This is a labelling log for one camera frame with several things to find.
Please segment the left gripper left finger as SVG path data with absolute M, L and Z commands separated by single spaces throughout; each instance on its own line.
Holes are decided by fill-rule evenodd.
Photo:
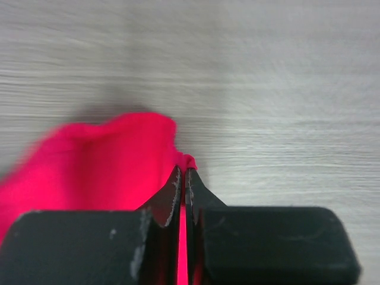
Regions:
M 175 284 L 181 170 L 135 211 L 31 211 L 1 245 L 2 284 Z

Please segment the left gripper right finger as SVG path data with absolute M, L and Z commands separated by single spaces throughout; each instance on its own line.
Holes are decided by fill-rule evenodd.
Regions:
M 361 266 L 324 207 L 229 206 L 185 174 L 189 284 L 357 284 Z

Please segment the red t-shirt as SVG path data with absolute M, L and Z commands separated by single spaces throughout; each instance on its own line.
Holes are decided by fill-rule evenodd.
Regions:
M 1 183 L 1 245 L 31 211 L 135 211 L 181 171 L 177 279 L 186 284 L 183 176 L 195 159 L 175 147 L 176 124 L 130 113 L 101 125 L 72 123 L 41 141 Z

